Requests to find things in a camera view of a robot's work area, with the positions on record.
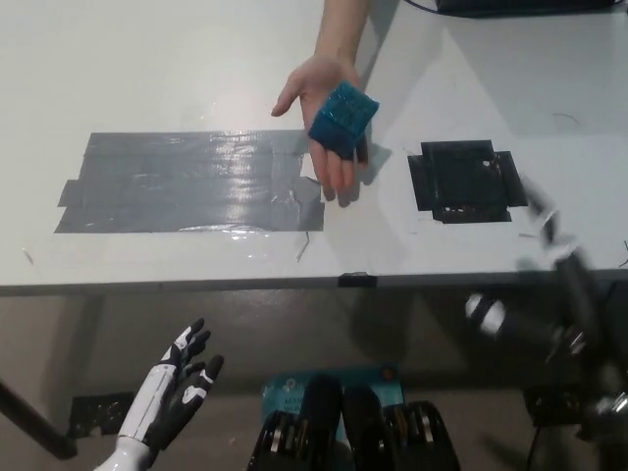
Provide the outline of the person's bare hand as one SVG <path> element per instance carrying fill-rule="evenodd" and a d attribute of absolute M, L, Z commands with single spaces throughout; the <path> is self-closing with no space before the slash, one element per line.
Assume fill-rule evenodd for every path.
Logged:
<path fill-rule="evenodd" d="M 359 85 L 358 74 L 350 62 L 315 54 L 288 76 L 271 115 L 284 115 L 298 101 L 303 125 L 308 130 L 328 96 L 343 81 Z M 325 197 L 328 200 L 336 198 L 341 207 L 357 200 L 360 193 L 359 179 L 367 175 L 369 166 L 367 140 L 360 139 L 351 160 L 341 159 L 337 153 L 312 139 L 308 141 L 308 149 Z"/>

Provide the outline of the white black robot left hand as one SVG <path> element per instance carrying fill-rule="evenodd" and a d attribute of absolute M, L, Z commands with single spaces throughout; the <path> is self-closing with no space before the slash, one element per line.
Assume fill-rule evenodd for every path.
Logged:
<path fill-rule="evenodd" d="M 153 365 L 135 395 L 119 435 L 152 451 L 166 449 L 212 390 L 225 358 L 196 361 L 211 332 L 200 318 L 186 327 Z"/>

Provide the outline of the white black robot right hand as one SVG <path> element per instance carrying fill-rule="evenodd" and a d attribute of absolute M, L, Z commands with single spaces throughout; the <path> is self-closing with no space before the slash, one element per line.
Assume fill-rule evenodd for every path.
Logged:
<path fill-rule="evenodd" d="M 547 255 L 562 303 L 557 322 L 534 321 L 487 293 L 473 293 L 465 316 L 482 334 L 506 335 L 567 352 L 581 370 L 585 424 L 600 441 L 627 439 L 627 354 L 613 332 L 604 293 L 585 263 L 577 239 L 562 235 L 558 211 L 533 184 L 522 182 L 528 210 Z"/>

